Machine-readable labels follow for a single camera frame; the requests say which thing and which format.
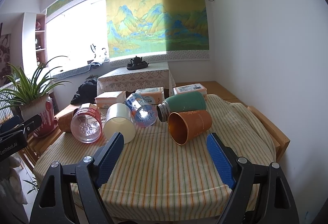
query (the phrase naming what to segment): round table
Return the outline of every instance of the round table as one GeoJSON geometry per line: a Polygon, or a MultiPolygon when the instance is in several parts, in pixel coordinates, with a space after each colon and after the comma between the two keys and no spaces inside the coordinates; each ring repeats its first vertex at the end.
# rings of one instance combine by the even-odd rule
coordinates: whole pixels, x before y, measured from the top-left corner
{"type": "MultiPolygon", "coordinates": [[[[240,103],[228,103],[208,95],[207,110],[212,127],[184,146],[171,139],[167,123],[137,128],[136,137],[124,145],[106,184],[99,189],[113,217],[136,220],[176,221],[220,215],[231,190],[223,184],[206,147],[206,136],[216,132],[238,156],[252,163],[275,161],[273,142],[259,120],[240,103]]],[[[106,109],[100,109],[104,122],[106,109]]],[[[77,163],[106,144],[102,136],[92,144],[77,141],[64,133],[38,160],[34,174],[40,183],[50,164],[77,163]]],[[[81,205],[76,184],[74,201],[81,205]]],[[[254,185],[249,207],[256,202],[254,185]]]]}

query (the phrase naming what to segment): blue plastic bottle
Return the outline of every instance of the blue plastic bottle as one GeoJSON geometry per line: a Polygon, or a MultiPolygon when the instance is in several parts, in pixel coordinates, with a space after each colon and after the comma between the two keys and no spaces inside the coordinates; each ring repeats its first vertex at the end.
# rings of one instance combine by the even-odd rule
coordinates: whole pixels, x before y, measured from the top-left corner
{"type": "Polygon", "coordinates": [[[130,108],[134,121],[140,127],[148,127],[157,120],[157,110],[148,104],[141,95],[131,94],[125,104],[130,108]]]}

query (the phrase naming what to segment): tablecloth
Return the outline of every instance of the tablecloth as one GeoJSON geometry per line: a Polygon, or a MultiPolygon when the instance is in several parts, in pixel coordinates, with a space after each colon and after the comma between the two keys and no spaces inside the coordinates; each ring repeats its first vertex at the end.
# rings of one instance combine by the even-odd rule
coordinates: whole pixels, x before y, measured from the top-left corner
{"type": "Polygon", "coordinates": [[[129,71],[120,67],[98,78],[97,93],[112,91],[133,92],[137,89],[164,87],[173,95],[175,87],[167,62],[150,63],[147,68],[129,71]]]}
{"type": "MultiPolygon", "coordinates": [[[[213,124],[184,146],[174,143],[167,123],[159,120],[137,128],[136,137],[124,145],[107,184],[99,189],[110,215],[126,219],[175,221],[219,215],[231,190],[223,184],[206,148],[206,136],[216,132],[226,146],[252,163],[269,165],[276,160],[274,144],[260,121],[240,103],[208,95],[207,110],[213,124]]],[[[106,109],[101,109],[102,120],[106,109]]],[[[78,162],[92,155],[107,140],[84,144],[64,133],[38,160],[34,174],[39,182],[50,164],[78,162]]],[[[72,184],[76,204],[78,189],[72,184]]],[[[256,202],[254,185],[248,209],[256,202]]]]}

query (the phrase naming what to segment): blue gripper pad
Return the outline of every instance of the blue gripper pad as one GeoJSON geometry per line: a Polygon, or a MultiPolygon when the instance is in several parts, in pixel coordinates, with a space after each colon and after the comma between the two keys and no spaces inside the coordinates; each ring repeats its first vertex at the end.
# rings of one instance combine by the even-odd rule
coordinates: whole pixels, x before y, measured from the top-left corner
{"type": "Polygon", "coordinates": [[[93,181],[96,188],[100,188],[102,184],[108,182],[115,164],[122,153],[123,146],[124,138],[120,132],[114,133],[108,143],[103,146],[103,149],[93,163],[98,175],[93,181]]]}
{"type": "Polygon", "coordinates": [[[233,189],[236,186],[236,181],[232,176],[232,166],[213,134],[210,133],[207,136],[207,150],[212,158],[216,170],[221,177],[222,182],[227,184],[230,189],[233,189]]]}

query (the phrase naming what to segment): silver screw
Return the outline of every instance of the silver screw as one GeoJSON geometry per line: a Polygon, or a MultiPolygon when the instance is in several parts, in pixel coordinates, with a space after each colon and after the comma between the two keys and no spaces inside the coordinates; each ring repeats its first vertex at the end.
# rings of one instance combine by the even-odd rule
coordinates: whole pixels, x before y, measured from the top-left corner
{"type": "Polygon", "coordinates": [[[275,169],[280,168],[279,164],[277,162],[272,162],[271,166],[275,169]]]}
{"type": "Polygon", "coordinates": [[[238,159],[238,162],[241,163],[241,164],[246,164],[246,163],[247,163],[247,159],[244,158],[244,157],[240,157],[240,158],[238,159]]]}
{"type": "Polygon", "coordinates": [[[54,161],[53,163],[51,163],[51,167],[53,167],[53,168],[57,168],[58,165],[59,165],[58,161],[54,161]]]}
{"type": "Polygon", "coordinates": [[[91,160],[92,160],[92,156],[89,156],[89,155],[87,155],[83,158],[83,162],[85,162],[85,163],[89,163],[91,160]]]}

